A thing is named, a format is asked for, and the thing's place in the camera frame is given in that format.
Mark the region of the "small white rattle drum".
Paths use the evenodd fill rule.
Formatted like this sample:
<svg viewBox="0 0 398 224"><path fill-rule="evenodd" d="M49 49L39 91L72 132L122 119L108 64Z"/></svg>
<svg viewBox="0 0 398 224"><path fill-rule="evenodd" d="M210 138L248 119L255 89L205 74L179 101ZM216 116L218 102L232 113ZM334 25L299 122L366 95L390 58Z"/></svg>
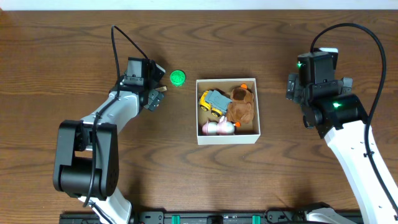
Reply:
<svg viewBox="0 0 398 224"><path fill-rule="evenodd" d="M162 87L156 88L155 90L158 91L158 92L164 92L164 91L167 91L167 87L166 86L162 86Z"/></svg>

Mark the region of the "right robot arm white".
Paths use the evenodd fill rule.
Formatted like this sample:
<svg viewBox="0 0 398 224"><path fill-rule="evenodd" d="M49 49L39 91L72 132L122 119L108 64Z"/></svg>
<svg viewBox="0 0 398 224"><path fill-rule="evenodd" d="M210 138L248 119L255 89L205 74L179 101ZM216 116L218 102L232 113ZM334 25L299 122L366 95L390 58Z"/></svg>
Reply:
<svg viewBox="0 0 398 224"><path fill-rule="evenodd" d="M397 223L397 185L376 146L371 117L351 93L351 78L309 85L304 123L317 129L340 163L364 223Z"/></svg>

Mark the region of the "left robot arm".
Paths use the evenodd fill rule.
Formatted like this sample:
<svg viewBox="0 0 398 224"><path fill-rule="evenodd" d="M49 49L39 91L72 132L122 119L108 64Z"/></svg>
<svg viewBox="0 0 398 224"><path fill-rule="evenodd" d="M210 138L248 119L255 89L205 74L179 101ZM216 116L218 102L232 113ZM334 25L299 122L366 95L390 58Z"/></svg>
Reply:
<svg viewBox="0 0 398 224"><path fill-rule="evenodd" d="M294 213L277 208L264 213L137 213L117 187L118 134L141 109L154 110L163 72L123 75L108 99L91 115L63 121L58 130L53 185L81 200L93 213L64 213L60 223L295 223Z"/></svg>

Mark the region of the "grey yellow toy truck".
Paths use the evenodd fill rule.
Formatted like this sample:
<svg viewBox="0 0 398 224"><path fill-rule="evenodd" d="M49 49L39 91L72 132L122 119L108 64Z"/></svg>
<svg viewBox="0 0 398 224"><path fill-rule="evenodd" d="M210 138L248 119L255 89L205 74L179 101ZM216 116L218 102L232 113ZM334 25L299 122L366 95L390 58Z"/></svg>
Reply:
<svg viewBox="0 0 398 224"><path fill-rule="evenodd" d="M199 99L199 106L204 111L210 111L215 117L224 116L232 100L217 90L205 91Z"/></svg>

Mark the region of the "pink white duck toy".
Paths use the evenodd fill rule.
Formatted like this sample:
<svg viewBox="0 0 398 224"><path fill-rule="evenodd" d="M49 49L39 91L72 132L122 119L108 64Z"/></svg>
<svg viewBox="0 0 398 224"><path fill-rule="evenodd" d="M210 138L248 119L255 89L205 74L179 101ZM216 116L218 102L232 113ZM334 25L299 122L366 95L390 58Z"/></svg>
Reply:
<svg viewBox="0 0 398 224"><path fill-rule="evenodd" d="M233 135L236 128L240 128L241 123L230 122L226 116L222 116L218 122L207 121L201 128L205 136L229 136Z"/></svg>

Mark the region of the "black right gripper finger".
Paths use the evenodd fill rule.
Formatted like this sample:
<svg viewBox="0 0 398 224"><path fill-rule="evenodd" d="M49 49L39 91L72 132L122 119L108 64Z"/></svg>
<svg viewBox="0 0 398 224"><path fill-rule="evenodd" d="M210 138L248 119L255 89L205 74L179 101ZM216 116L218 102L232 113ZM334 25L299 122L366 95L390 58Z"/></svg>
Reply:
<svg viewBox="0 0 398 224"><path fill-rule="evenodd" d="M353 79L348 77L343 77L338 81L339 95L349 95L351 94L353 86Z"/></svg>
<svg viewBox="0 0 398 224"><path fill-rule="evenodd" d="M294 103L301 103L302 93L303 87L300 84L298 73L289 74L285 97L288 100L292 100Z"/></svg>

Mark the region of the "brown plush toy with carrot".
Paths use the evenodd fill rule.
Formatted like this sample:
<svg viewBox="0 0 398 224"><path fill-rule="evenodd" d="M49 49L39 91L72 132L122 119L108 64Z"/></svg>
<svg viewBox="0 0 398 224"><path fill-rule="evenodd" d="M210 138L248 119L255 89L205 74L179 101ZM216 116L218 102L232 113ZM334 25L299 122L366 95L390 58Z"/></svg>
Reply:
<svg viewBox="0 0 398 224"><path fill-rule="evenodd" d="M246 84L231 92L226 118L232 123L249 124L254 119L254 95Z"/></svg>

